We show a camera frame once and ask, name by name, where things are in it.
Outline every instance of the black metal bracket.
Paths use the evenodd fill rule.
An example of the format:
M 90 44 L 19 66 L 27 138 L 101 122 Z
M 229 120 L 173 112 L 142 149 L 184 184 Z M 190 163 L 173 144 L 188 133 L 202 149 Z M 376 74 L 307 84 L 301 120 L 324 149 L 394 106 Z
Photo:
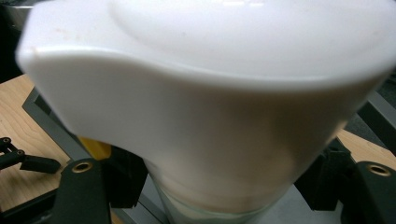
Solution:
M 344 205 L 343 224 L 395 224 L 396 172 L 370 161 L 355 163 L 335 139 L 294 183 L 312 210 Z
M 23 150 L 11 144 L 9 137 L 0 138 L 0 152 L 4 153 L 0 156 L 0 170 L 21 163 L 21 170 L 55 174 L 61 167 L 54 159 L 26 155 Z
M 147 175 L 140 157 L 118 147 L 103 161 L 74 161 L 62 172 L 50 223 L 110 223 L 109 205 L 136 206 Z

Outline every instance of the black plastic part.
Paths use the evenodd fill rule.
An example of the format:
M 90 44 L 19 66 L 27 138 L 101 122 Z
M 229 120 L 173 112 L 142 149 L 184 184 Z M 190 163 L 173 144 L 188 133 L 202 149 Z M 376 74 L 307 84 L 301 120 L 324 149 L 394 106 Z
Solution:
M 17 149 L 11 144 L 8 137 L 0 138 L 0 170 L 13 166 L 21 162 L 21 170 L 36 171 L 46 174 L 55 174 L 61 164 L 53 159 L 28 156 L 23 150 Z
M 55 195 L 56 189 L 1 213 L 0 223 L 46 223 L 55 202 Z
M 0 156 L 0 170 L 20 163 L 23 161 L 24 156 L 25 154 L 22 150 L 8 152 L 7 154 Z
M 55 174 L 59 168 L 61 168 L 61 164 L 58 161 L 37 156 L 25 156 L 21 164 L 21 170 L 46 174 Z
M 50 223 L 111 223 L 99 161 L 74 161 L 64 169 Z
M 143 160 L 129 151 L 113 147 L 111 157 L 101 163 L 106 181 L 107 198 L 111 207 L 136 206 L 148 176 Z
M 334 139 L 294 185 L 312 210 L 333 211 L 338 202 L 337 176 L 352 164 L 349 150 Z
M 339 198 L 343 224 L 395 224 L 396 172 L 370 161 L 358 162 L 341 175 Z

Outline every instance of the wooden surface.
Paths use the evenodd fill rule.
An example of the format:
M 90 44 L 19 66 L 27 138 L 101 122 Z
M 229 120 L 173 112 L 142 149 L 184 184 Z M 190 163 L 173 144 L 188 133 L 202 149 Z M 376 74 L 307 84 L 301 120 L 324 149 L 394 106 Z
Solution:
M 0 137 L 10 137 L 12 144 L 28 155 L 53 158 L 65 167 L 69 158 L 44 133 L 21 108 L 33 88 L 26 77 L 17 77 L 0 84 Z M 0 208 L 6 211 L 27 202 L 59 185 L 60 172 L 56 175 L 19 170 L 14 165 L 0 173 Z
M 68 157 L 21 108 L 32 88 L 26 76 L 0 85 L 0 137 L 10 137 L 15 147 L 27 154 L 53 158 L 65 166 Z M 346 131 L 338 137 L 355 161 L 376 161 L 396 170 L 395 157 L 384 148 Z M 5 211 L 55 189 L 59 179 L 59 173 L 45 175 L 20 171 L 19 166 L 7 168 L 0 173 L 0 207 Z

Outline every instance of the black clamp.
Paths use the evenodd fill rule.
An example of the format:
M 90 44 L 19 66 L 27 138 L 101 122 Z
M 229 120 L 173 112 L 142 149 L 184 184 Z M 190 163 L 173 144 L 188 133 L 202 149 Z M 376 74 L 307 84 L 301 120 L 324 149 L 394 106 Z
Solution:
M 395 224 L 396 172 L 371 161 L 354 162 L 338 139 L 294 183 L 312 210 L 344 205 L 343 224 Z
M 0 152 L 4 153 L 0 156 L 0 170 L 21 163 L 21 170 L 55 174 L 61 167 L 54 159 L 26 155 L 23 150 L 14 147 L 8 137 L 0 138 Z

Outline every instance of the black mount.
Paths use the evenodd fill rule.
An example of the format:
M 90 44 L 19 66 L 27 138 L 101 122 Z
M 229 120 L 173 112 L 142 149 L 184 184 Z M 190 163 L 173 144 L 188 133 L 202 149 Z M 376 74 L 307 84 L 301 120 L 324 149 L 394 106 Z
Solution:
M 21 163 L 21 170 L 55 174 L 61 167 L 54 159 L 26 155 L 11 144 L 9 137 L 0 138 L 0 152 L 4 153 L 0 156 L 0 170 Z

